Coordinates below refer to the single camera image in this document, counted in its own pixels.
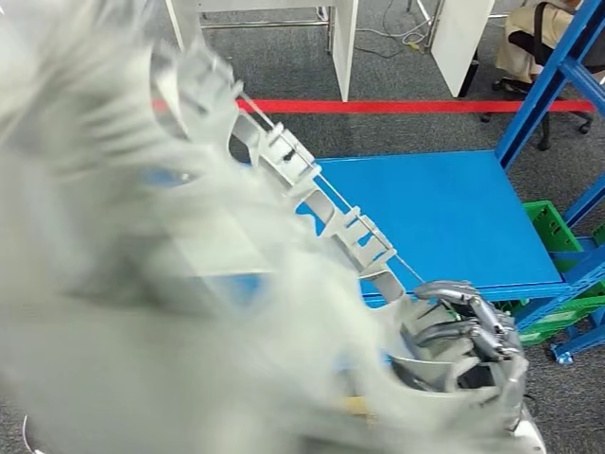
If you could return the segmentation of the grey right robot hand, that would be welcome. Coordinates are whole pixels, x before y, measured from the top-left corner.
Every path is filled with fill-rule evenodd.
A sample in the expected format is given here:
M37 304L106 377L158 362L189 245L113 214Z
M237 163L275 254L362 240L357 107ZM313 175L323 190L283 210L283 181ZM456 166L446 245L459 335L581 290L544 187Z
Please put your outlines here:
M512 317L468 281L428 281L385 297L393 335L392 372L413 390L439 396L482 393L478 407L517 433L533 422L525 402L529 363Z

